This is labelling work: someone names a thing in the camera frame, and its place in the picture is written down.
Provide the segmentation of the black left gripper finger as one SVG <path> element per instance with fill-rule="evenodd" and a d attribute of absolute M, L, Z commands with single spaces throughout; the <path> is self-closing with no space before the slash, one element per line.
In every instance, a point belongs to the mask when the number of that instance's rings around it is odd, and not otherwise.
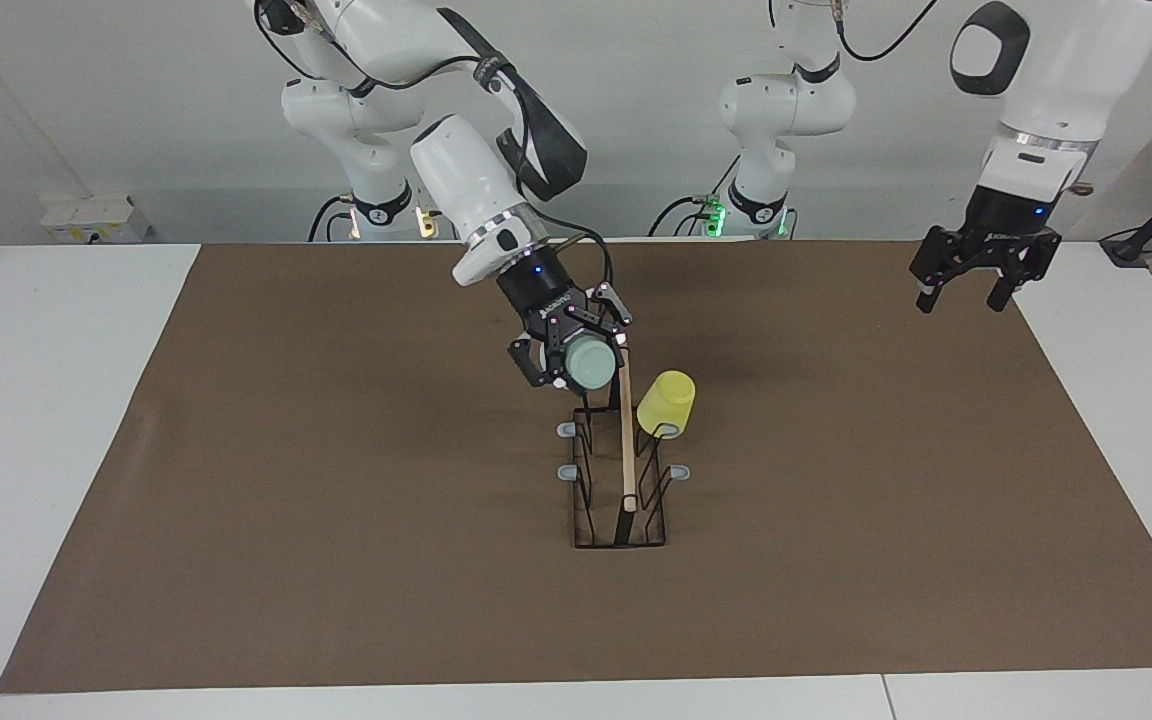
<path fill-rule="evenodd" d="M 920 295 L 916 306 L 932 313 L 943 287 L 965 272 L 963 234 L 946 228 L 929 228 L 911 260 L 911 274 L 918 281 Z"/>
<path fill-rule="evenodd" d="M 986 300 L 987 306 L 995 313 L 1001 313 L 1021 286 L 1041 281 L 1061 242 L 1061 234 L 1026 234 L 988 240 L 988 265 L 995 266 L 998 279 Z"/>

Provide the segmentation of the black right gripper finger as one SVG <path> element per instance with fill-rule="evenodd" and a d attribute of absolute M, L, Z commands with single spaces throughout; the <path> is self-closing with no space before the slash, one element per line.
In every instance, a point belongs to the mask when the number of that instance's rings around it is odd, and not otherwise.
<path fill-rule="evenodd" d="M 626 346 L 628 342 L 626 329 L 634 323 L 634 314 L 626 306 L 626 301 L 621 300 L 616 288 L 612 283 L 598 283 L 586 291 L 586 297 L 598 310 L 599 323 L 611 328 L 613 344 Z"/>
<path fill-rule="evenodd" d="M 532 388 L 564 388 L 564 351 L 558 344 L 515 338 L 508 346 L 508 355 Z"/>

